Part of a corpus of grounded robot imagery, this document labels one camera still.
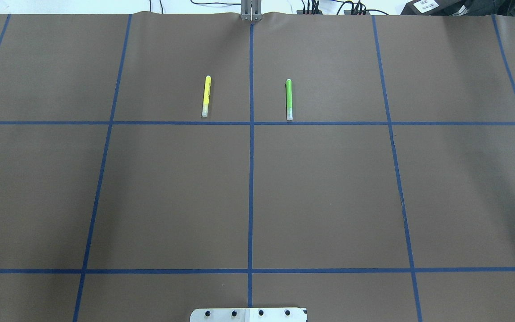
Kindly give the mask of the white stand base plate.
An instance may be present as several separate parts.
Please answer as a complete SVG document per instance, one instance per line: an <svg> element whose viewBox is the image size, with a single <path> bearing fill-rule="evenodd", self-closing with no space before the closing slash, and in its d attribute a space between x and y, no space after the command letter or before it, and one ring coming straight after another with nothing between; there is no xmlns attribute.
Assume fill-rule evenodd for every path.
<svg viewBox="0 0 515 322"><path fill-rule="evenodd" d="M200 308L190 314L190 322L307 322L306 308Z"/></svg>

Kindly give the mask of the black power strip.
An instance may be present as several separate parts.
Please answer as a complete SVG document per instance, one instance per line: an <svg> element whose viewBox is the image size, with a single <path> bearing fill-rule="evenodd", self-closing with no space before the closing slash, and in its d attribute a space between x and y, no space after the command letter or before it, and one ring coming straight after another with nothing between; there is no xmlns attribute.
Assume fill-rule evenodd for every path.
<svg viewBox="0 0 515 322"><path fill-rule="evenodd" d="M313 8L306 8L303 7L301 9L298 9L294 12L297 15L323 15L323 14L329 14L329 15L340 15L340 16L369 16L371 12L367 10L350 10L345 8L335 8L334 10L329 9L313 9Z"/></svg>

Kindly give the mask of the yellow highlighter pen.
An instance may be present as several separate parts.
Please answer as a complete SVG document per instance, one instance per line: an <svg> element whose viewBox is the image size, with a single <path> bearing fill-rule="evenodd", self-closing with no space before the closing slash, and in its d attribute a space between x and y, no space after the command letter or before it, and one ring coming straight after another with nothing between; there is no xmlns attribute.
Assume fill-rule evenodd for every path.
<svg viewBox="0 0 515 322"><path fill-rule="evenodd" d="M209 114L209 102L211 97L212 77L207 75L204 80L202 117L207 118Z"/></svg>

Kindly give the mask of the black white label box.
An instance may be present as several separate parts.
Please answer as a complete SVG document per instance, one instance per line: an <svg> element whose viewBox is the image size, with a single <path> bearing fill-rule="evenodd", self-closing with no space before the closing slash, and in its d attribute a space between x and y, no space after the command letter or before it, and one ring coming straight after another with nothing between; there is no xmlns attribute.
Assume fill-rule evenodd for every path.
<svg viewBox="0 0 515 322"><path fill-rule="evenodd" d="M465 0L412 0L405 4L401 16L452 16L460 12Z"/></svg>

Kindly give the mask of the green highlighter pen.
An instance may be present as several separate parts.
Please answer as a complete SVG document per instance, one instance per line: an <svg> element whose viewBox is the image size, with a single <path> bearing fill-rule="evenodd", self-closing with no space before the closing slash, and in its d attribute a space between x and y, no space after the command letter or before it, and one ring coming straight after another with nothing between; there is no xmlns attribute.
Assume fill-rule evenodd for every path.
<svg viewBox="0 0 515 322"><path fill-rule="evenodd" d="M294 119L292 79L287 79L285 82L285 98L286 98L286 120L288 122L292 122L292 120Z"/></svg>

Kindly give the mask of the aluminium frame post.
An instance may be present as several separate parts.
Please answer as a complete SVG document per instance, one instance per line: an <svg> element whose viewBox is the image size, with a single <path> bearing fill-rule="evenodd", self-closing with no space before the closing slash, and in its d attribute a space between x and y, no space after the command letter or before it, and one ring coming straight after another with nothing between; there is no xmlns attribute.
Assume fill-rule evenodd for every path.
<svg viewBox="0 0 515 322"><path fill-rule="evenodd" d="M241 20L257 22L262 20L261 0L241 0Z"/></svg>

